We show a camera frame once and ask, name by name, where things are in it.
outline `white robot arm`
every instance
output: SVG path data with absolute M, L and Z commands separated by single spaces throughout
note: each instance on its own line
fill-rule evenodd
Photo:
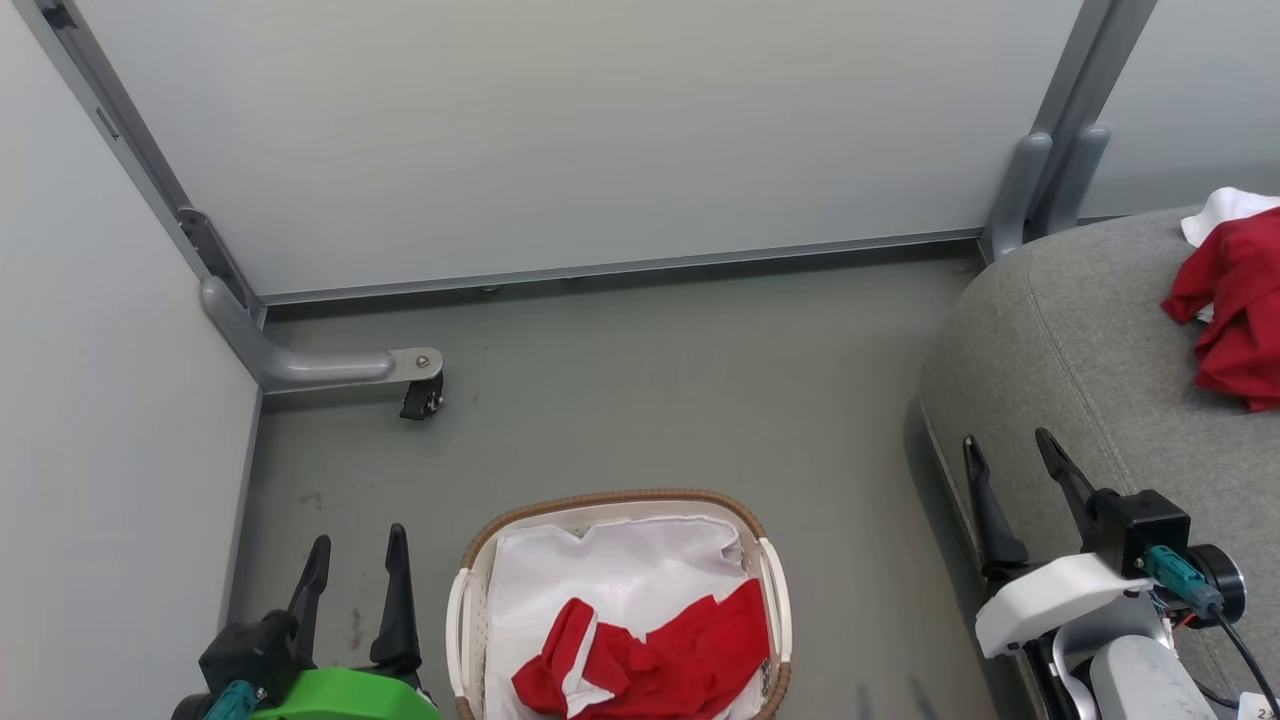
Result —
M 1036 430 L 1036 439 L 1083 547 L 1079 555 L 1030 565 L 991 489 L 977 441 L 965 438 L 991 593 L 974 625 L 983 655 L 1025 656 L 1053 720 L 1213 720 L 1207 694 L 1231 703 L 1183 667 L 1172 621 L 1221 625 L 1256 669 L 1233 628 L 1244 614 L 1235 564 L 1215 546 L 1188 547 L 1190 518 L 1160 493 L 1094 491 L 1048 430 Z M 1254 674 L 1274 706 L 1266 679 Z

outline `sofa cushion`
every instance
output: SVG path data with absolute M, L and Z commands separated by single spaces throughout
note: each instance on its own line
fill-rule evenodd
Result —
M 920 400 L 970 534 L 966 434 L 977 436 L 1033 560 L 1080 547 L 1036 450 L 1037 427 L 1053 432 L 1094 487 L 1153 488 L 1181 506 L 1192 542 L 1217 544 L 1243 569 L 1239 628 L 1280 680 L 1280 413 L 1248 414 L 1239 400 L 1196 387 L 1192 348 L 1203 325 L 1179 325 L 1160 309 L 1192 252 L 1179 220 L 1196 211 L 1076 228 L 988 268 L 928 357 Z M 1197 679 L 1228 694 L 1256 689 L 1220 629 L 1179 630 L 1176 642 Z

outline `black cable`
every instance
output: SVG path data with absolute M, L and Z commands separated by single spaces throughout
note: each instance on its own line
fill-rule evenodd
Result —
M 1240 651 L 1240 657 L 1244 659 L 1244 664 L 1249 666 L 1249 673 L 1253 673 L 1253 679 L 1258 682 L 1258 687 L 1262 688 L 1262 694 L 1267 698 L 1267 705 L 1271 706 L 1271 714 L 1275 717 L 1280 717 L 1280 702 L 1276 702 L 1276 693 L 1271 692 L 1271 684 L 1267 683 L 1266 676 L 1262 674 L 1262 667 L 1258 667 L 1258 661 L 1253 659 L 1253 653 L 1249 648 L 1244 647 L 1244 641 L 1240 639 L 1240 634 L 1235 632 L 1235 626 L 1226 618 L 1219 616 L 1217 624 L 1222 625 L 1226 630 L 1226 637 L 1231 638 L 1231 644 L 1235 650 Z
M 1222 707 L 1225 707 L 1228 710 L 1239 710 L 1240 708 L 1240 703 L 1235 702 L 1234 700 L 1226 700 L 1225 697 L 1217 694 L 1208 685 L 1206 685 L 1204 683 L 1202 683 L 1199 680 L 1196 680 L 1196 687 L 1199 688 L 1201 694 L 1204 696 L 1204 700 L 1207 700 L 1207 701 L 1210 701 L 1212 703 L 1221 705 Z

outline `white wall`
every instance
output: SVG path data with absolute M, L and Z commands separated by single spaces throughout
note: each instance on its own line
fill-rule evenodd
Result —
M 265 296 L 979 227 L 1079 10 L 79 5 Z
M 1161 0 L 1102 122 L 1114 131 L 1082 215 L 1280 195 L 1280 3 Z
M 257 388 L 0 3 L 0 717 L 168 717 L 218 629 Z

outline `laundry basket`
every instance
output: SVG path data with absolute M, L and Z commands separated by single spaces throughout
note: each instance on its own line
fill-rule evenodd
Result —
M 759 520 L 740 502 L 719 493 L 689 489 L 605 492 L 540 502 L 507 512 L 480 530 L 453 580 L 445 619 L 445 656 L 458 717 L 483 720 L 485 716 L 489 579 L 498 541 L 504 533 L 554 525 L 582 534 L 602 523 L 682 515 L 708 516 L 733 525 L 741 538 L 744 569 L 760 580 L 769 619 L 771 653 L 762 667 L 764 703 L 755 719 L 772 719 L 791 680 L 791 601 L 782 564 Z

